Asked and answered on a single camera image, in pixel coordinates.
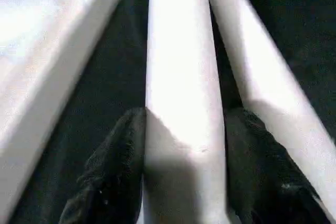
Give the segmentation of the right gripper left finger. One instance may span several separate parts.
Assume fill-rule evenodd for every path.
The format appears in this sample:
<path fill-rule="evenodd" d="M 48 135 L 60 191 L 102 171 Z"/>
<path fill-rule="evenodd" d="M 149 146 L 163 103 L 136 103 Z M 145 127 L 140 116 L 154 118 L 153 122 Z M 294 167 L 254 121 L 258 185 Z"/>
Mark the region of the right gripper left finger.
<path fill-rule="evenodd" d="M 59 223 L 136 223 L 142 201 L 146 109 L 119 118 L 87 160 Z"/>

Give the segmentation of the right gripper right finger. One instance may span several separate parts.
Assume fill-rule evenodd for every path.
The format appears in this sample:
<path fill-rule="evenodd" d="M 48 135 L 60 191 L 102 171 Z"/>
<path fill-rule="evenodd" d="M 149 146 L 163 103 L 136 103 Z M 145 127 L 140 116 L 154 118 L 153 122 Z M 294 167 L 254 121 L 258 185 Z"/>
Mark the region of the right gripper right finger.
<path fill-rule="evenodd" d="M 322 200 L 264 122 L 243 108 L 225 116 L 228 208 L 240 223 L 333 223 Z"/>

